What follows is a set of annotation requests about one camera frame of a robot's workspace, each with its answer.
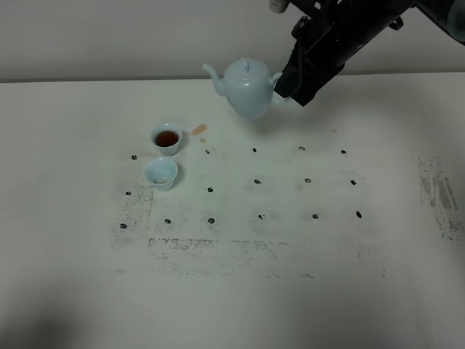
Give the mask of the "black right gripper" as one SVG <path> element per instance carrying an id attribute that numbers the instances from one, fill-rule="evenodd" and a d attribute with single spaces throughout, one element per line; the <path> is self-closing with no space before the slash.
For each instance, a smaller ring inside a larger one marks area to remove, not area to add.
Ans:
<path id="1" fill-rule="evenodd" d="M 292 30 L 296 43 L 274 91 L 301 106 L 311 102 L 348 59 L 403 13 L 402 1 L 291 3 L 304 17 Z"/>

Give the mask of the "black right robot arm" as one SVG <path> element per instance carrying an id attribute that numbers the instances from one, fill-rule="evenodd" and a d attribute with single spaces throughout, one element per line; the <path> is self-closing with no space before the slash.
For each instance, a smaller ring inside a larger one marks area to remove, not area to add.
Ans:
<path id="1" fill-rule="evenodd" d="M 303 17 L 296 43 L 274 91 L 305 106 L 338 75 L 352 56 L 385 28 L 398 31 L 402 14 L 417 8 L 438 28 L 464 43 L 463 1 L 293 1 Z"/>

